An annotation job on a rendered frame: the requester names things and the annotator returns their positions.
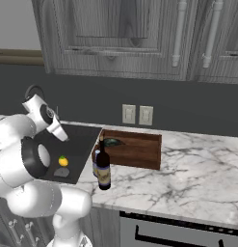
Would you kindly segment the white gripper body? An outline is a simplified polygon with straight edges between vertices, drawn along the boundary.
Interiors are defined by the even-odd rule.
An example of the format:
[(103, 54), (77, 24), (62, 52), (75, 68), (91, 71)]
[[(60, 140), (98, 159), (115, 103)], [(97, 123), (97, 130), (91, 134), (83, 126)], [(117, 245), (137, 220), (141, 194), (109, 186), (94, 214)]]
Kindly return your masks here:
[(56, 117), (53, 117), (52, 124), (47, 127), (46, 130), (62, 142), (68, 139), (66, 132), (64, 131), (61, 123)]

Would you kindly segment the dark sink basin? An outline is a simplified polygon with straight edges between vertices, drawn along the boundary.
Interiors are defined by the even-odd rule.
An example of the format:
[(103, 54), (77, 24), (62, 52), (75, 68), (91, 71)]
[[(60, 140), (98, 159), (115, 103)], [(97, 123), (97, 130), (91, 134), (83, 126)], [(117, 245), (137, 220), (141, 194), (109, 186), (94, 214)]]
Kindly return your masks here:
[[(50, 154), (50, 166), (43, 180), (56, 181), (61, 183), (76, 184), (86, 162), (93, 151), (93, 147), (100, 134), (100, 127), (64, 124), (63, 129), (68, 136), (67, 141), (60, 141), (47, 130), (37, 134), (35, 140), (42, 143)], [(59, 157), (65, 156), (68, 160), (67, 178), (54, 176), (54, 172), (61, 168)]]

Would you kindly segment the grey sink drain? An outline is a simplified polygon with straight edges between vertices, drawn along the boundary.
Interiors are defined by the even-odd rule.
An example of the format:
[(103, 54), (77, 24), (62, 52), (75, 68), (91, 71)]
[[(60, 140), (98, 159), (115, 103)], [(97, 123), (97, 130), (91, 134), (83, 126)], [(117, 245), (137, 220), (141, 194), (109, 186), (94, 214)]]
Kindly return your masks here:
[(54, 176), (59, 177), (59, 178), (67, 178), (68, 175), (69, 175), (69, 169), (68, 168), (58, 168), (54, 172)]

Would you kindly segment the brown wooden tray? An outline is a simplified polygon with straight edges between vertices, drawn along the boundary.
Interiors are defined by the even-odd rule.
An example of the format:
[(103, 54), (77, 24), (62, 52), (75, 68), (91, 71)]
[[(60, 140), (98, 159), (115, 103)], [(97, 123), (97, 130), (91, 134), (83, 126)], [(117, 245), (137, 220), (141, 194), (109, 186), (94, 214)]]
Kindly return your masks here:
[(130, 166), (159, 170), (161, 166), (161, 134), (145, 134), (102, 129), (105, 138), (115, 138), (123, 142), (122, 146), (105, 147), (113, 165)]

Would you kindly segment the blue and white can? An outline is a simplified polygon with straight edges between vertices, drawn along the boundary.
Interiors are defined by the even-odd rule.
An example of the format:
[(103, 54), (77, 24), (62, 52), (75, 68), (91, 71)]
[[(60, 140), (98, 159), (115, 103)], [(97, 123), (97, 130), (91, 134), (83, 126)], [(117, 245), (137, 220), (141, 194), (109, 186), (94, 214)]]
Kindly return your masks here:
[(93, 159), (93, 175), (98, 178), (97, 175), (97, 164), (96, 164), (96, 157), (100, 153), (100, 150), (96, 150), (94, 153), (94, 159)]

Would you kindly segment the dark green vegetable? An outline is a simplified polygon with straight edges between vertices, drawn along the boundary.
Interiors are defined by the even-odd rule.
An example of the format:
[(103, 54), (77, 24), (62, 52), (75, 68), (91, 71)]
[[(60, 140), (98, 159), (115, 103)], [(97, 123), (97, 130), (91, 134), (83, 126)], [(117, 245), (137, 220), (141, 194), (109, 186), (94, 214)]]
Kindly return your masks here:
[(105, 138), (104, 139), (104, 146), (105, 147), (117, 147), (117, 146), (122, 146), (123, 142), (119, 139), (115, 138)]

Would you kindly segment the dark wine bottle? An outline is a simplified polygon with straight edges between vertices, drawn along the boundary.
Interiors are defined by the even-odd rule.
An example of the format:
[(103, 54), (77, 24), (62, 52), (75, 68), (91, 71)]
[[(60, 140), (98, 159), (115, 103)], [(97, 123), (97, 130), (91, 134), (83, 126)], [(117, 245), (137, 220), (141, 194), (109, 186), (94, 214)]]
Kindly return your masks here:
[(101, 190), (111, 187), (110, 156), (105, 151), (104, 136), (99, 137), (100, 153), (96, 157), (98, 185)]

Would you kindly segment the grey base cupboard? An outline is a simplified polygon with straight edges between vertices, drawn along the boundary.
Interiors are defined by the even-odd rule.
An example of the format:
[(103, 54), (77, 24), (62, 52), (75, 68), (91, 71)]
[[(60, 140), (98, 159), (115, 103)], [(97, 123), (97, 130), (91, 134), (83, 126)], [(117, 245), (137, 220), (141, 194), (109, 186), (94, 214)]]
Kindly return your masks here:
[[(15, 225), (18, 234), (23, 234), (22, 246), (16, 244), (9, 222), (17, 220)], [(23, 218), (12, 214), (4, 199), (0, 199), (0, 247), (33, 247), (25, 230), (25, 225), (34, 223), (34, 235), (40, 238), (39, 247), (46, 245), (54, 237), (52, 216), (45, 218)], [(90, 214), (79, 220), (84, 234), (90, 239), (93, 247), (120, 247), (119, 213), (111, 209), (93, 207)]]

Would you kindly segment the grey wood cupboard door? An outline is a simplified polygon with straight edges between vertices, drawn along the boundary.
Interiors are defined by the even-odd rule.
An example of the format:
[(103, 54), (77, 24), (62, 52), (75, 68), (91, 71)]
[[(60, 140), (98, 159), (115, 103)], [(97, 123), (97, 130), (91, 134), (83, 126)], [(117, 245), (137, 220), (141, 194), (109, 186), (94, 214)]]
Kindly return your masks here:
[(212, 59), (202, 67), (214, 0), (198, 0), (187, 79), (197, 82), (238, 84), (238, 0), (224, 0)]
[(184, 80), (198, 0), (187, 0), (178, 66), (179, 0), (31, 0), (48, 73)]

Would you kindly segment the grey dishwasher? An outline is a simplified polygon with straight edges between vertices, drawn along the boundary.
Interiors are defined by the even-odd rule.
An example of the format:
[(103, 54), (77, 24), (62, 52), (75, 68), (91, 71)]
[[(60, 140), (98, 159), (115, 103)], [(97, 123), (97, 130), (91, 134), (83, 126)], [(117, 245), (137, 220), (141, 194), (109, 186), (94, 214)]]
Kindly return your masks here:
[(121, 211), (120, 247), (238, 247), (238, 230)]

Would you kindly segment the beige wall outlet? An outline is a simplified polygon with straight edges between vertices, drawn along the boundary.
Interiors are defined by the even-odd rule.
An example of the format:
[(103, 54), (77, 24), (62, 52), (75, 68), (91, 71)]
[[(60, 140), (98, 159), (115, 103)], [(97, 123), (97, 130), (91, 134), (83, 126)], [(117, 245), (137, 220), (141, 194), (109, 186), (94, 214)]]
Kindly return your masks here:
[(136, 106), (122, 105), (122, 122), (124, 124), (134, 124), (136, 122)]
[(140, 125), (152, 125), (153, 119), (153, 107), (152, 106), (140, 106)]

